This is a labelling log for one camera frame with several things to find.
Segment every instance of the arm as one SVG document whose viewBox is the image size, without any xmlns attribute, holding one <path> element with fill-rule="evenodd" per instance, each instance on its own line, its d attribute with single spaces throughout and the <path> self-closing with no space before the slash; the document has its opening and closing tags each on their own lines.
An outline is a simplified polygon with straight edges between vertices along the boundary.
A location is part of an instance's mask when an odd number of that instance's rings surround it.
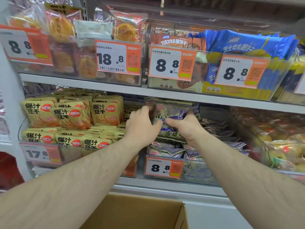
<svg viewBox="0 0 305 229">
<path fill-rule="evenodd" d="M 120 141 L 4 193 L 1 228 L 78 229 L 161 126 L 151 125 L 145 106 L 131 113 Z"/>
<path fill-rule="evenodd" d="M 193 114 L 166 119 L 196 148 L 232 203 L 253 228 L 304 228 L 305 186 L 232 149 Z"/>
</svg>

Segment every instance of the person's left hand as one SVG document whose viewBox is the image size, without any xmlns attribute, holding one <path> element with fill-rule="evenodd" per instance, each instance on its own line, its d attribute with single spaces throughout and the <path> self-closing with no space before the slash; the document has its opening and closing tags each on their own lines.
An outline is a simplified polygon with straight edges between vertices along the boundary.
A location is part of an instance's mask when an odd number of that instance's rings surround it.
<svg viewBox="0 0 305 229">
<path fill-rule="evenodd" d="M 153 142 L 159 134 L 163 122 L 159 120 L 152 125 L 148 116 L 148 106 L 133 111 L 126 122 L 124 138 L 135 142 L 139 150 Z"/>
</svg>

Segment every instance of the cardboard box flap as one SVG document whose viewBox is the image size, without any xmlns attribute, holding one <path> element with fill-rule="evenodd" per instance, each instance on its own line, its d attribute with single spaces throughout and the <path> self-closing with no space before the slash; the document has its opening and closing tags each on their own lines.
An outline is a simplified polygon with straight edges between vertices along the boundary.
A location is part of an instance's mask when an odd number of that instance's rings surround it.
<svg viewBox="0 0 305 229">
<path fill-rule="evenodd" d="M 108 194 L 80 229 L 188 229 L 182 202 Z"/>
</svg>

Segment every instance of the person's right hand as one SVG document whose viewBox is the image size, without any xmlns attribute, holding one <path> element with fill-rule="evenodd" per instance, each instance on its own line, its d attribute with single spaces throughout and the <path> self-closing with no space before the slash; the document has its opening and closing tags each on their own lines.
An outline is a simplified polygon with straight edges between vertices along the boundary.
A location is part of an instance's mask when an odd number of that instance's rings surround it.
<svg viewBox="0 0 305 229">
<path fill-rule="evenodd" d="M 177 128 L 179 133 L 186 139 L 188 145 L 194 148 L 198 148 L 197 144 L 208 134 L 191 110 L 183 120 L 166 118 L 165 123 L 171 127 Z"/>
</svg>

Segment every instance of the hand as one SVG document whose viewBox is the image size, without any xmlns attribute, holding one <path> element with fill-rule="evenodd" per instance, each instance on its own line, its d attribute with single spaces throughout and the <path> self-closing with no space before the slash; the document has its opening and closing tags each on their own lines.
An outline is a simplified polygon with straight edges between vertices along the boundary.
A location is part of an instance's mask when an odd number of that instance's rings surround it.
<svg viewBox="0 0 305 229">
<path fill-rule="evenodd" d="M 197 145 L 200 140 L 203 140 L 204 136 L 208 134 L 208 132 L 200 125 L 191 110 L 188 111 L 183 120 L 166 118 L 165 123 L 171 127 L 177 128 L 179 133 L 186 139 L 188 145 L 194 148 L 198 148 Z"/>
<path fill-rule="evenodd" d="M 133 111 L 126 122 L 124 138 L 134 141 L 139 150 L 153 142 L 159 134 L 163 122 L 159 120 L 152 125 L 148 116 L 148 106 Z"/>
</svg>

